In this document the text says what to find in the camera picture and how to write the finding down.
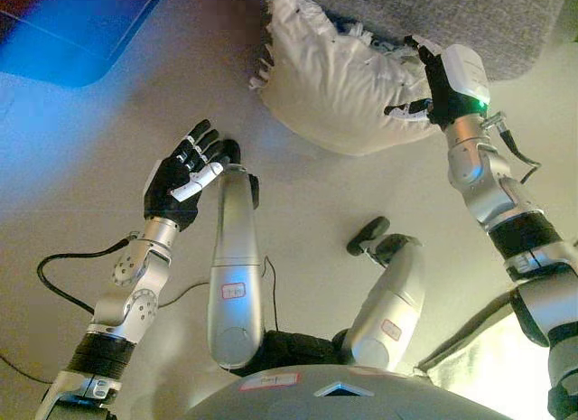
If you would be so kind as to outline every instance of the white pillow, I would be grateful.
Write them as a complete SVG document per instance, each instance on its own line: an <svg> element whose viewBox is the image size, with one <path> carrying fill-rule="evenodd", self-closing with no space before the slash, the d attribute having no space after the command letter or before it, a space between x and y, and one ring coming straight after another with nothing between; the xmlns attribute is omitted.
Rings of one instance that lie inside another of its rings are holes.
<svg viewBox="0 0 578 420"><path fill-rule="evenodd" d="M296 134L339 154L363 155L439 130L384 115L385 106L430 97L424 66L407 50L381 53L356 24L338 34L311 0L270 0L267 45L275 66L252 79L273 116Z"/></svg>

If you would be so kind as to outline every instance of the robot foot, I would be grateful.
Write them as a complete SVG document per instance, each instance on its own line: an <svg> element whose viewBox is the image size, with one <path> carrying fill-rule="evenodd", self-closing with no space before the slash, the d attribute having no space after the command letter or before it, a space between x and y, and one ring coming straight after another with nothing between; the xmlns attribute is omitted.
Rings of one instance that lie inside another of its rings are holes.
<svg viewBox="0 0 578 420"><path fill-rule="evenodd" d="M369 244L375 238L382 236L389 229L389 220L385 217L377 217L369 222L359 233L348 243L347 252L352 256L359 256L366 251L363 242Z"/></svg>

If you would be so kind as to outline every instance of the white fingertip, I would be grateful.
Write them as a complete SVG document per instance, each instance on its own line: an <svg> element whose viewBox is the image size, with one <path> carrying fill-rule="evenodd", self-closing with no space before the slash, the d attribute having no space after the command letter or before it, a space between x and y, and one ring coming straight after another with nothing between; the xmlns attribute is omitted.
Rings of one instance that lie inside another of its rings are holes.
<svg viewBox="0 0 578 420"><path fill-rule="evenodd" d="M186 185L183 185L182 187L179 187L176 190L172 190L171 195L177 201L186 201L187 199L189 199L190 197L194 196L195 194L201 191L202 186L199 183L191 180Z"/></svg>
<svg viewBox="0 0 578 420"><path fill-rule="evenodd" d="M154 163L153 170L148 175L146 183L144 184L143 197L145 196L148 187L151 186L151 182L153 181L153 178L156 175L156 172L159 170L159 166L161 165L162 162L163 160L156 160L156 163Z"/></svg>
<svg viewBox="0 0 578 420"><path fill-rule="evenodd" d="M203 188L213 182L217 176L223 172L223 166L219 163L209 163L200 172L191 173L191 181L176 190L171 191L171 195L177 201L186 201Z"/></svg>

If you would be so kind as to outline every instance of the black wire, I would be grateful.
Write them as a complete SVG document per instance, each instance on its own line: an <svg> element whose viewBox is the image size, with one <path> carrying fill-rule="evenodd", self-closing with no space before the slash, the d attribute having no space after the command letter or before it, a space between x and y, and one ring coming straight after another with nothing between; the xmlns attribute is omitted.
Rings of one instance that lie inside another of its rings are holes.
<svg viewBox="0 0 578 420"><path fill-rule="evenodd" d="M159 309L162 309L163 307L166 307L167 305L171 305L171 304L176 303L176 302L179 301L181 298L183 298L184 295L185 295L187 292L189 292L191 289L194 289L195 287L198 287L198 286L208 285L208 284L209 284L209 282L198 282L198 283L195 283L194 285L190 285L190 286L187 287L184 291L182 291L180 294L178 294L178 295L176 296L176 298L172 299L172 300L169 301L168 303L160 304L160 305L159 305Z"/></svg>
<svg viewBox="0 0 578 420"><path fill-rule="evenodd" d="M58 287L53 285L46 278L46 276L44 275L44 272L42 270L44 269L44 266L46 264L48 264L52 260L56 260L56 259L88 259L88 258L92 258L92 257L101 257L104 255L109 255L110 253L114 253L115 251L120 250L123 247L126 247L128 245L128 243L130 242L130 239L132 239L132 238L134 238L134 236L128 236L126 238L122 238L114 246L111 246L111 247L107 248L106 250L98 251L96 253L62 253L59 255L48 256L48 257L44 258L40 264L38 264L38 267L36 268L36 274L38 275L38 278L40 279L42 284L45 285L46 287L48 287L56 295L59 295L62 298L64 298L65 300L68 300L71 303L76 304L78 307L81 307L82 309L86 310L90 314L94 314L94 309L92 307L90 307L88 304L84 303L83 301L79 300L78 298L76 298L70 294L67 294L66 292L62 291L61 289L59 289Z"/></svg>
<svg viewBox="0 0 578 420"><path fill-rule="evenodd" d="M509 131L509 129L499 133L499 136L502 137L502 140L504 141L510 152L514 154L518 158L518 160L522 161L523 163L526 163L527 165L532 166L530 171L526 173L526 175L520 181L520 183L526 183L526 181L530 178L530 176L532 176L532 174L534 174L540 167L542 167L542 164L539 163L538 161L534 161L528 158L519 151L516 145L516 141L514 140L514 137L512 136L512 133Z"/></svg>
<svg viewBox="0 0 578 420"><path fill-rule="evenodd" d="M52 381L46 381L46 380L41 379L41 378L33 377L29 373L26 373L23 370L19 369L17 366L15 366L15 364L13 364L9 359L7 359L1 352L0 352L0 359L2 359L2 361L4 363L6 363L12 369L17 371L19 374L27 377L28 379L31 379L32 381L40 382L41 384L51 384L52 383Z"/></svg>
<svg viewBox="0 0 578 420"><path fill-rule="evenodd" d="M275 271L275 267L271 263L271 259L269 259L269 256L265 256L265 262L266 264L269 264L269 266L271 266L271 269L273 270L273 312L275 314L275 329L279 331L279 322L277 321L277 298L276 298L277 272Z"/></svg>

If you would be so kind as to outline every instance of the gray fabric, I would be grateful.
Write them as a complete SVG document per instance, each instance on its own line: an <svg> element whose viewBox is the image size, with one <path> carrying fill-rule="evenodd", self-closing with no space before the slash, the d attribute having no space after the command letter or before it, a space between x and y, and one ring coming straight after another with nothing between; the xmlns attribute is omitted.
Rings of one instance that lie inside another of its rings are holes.
<svg viewBox="0 0 578 420"><path fill-rule="evenodd" d="M554 28L564 0L313 0L400 41L412 33L442 46L463 43L482 58L488 77L528 71Z"/></svg>

